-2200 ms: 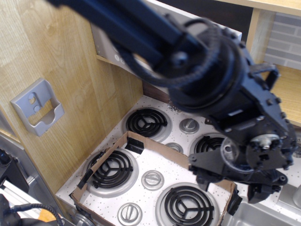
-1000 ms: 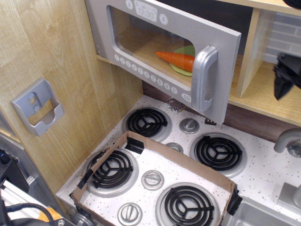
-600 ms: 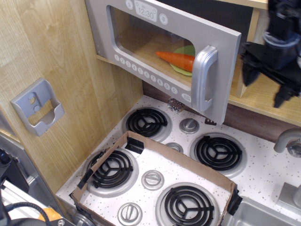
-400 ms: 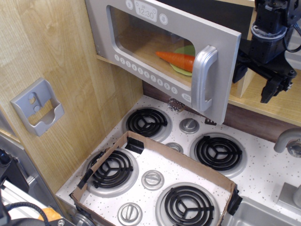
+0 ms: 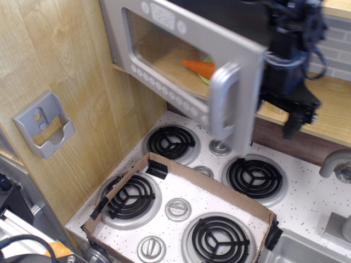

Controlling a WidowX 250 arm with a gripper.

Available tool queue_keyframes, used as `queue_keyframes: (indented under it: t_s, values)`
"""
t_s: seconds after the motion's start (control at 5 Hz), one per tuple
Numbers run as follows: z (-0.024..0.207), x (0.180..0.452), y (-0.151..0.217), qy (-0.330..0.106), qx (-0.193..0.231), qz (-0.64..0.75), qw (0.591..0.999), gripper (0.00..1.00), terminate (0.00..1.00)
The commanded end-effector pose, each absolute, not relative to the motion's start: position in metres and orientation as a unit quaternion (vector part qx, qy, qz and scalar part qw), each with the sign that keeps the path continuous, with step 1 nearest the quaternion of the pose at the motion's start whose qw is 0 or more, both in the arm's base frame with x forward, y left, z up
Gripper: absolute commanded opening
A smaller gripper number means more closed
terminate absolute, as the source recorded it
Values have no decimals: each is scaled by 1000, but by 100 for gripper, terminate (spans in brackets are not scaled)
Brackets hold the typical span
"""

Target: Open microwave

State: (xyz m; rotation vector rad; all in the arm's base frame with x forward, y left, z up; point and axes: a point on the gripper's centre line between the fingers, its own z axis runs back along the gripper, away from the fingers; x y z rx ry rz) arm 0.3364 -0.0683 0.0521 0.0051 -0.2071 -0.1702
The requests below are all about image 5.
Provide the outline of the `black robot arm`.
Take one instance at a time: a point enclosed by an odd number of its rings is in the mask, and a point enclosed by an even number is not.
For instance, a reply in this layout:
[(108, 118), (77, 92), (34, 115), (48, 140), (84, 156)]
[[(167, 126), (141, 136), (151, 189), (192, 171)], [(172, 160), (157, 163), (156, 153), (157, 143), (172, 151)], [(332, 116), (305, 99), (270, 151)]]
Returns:
[(291, 139), (301, 126), (312, 124), (320, 100), (306, 87), (327, 71), (327, 62), (317, 43), (325, 38), (327, 25), (321, 1), (245, 1), (267, 9), (272, 29), (260, 99), (288, 113), (283, 138)]

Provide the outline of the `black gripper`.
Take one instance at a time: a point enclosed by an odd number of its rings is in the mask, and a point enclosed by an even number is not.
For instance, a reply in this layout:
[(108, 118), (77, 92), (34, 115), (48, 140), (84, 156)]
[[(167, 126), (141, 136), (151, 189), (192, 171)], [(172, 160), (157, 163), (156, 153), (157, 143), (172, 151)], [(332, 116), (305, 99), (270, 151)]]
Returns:
[(283, 128), (283, 138), (290, 140), (301, 126), (316, 119), (320, 100), (305, 85), (305, 79), (316, 80), (321, 76), (307, 74), (309, 53), (296, 52), (284, 58), (273, 52), (265, 52), (265, 69), (260, 99), (289, 114)]

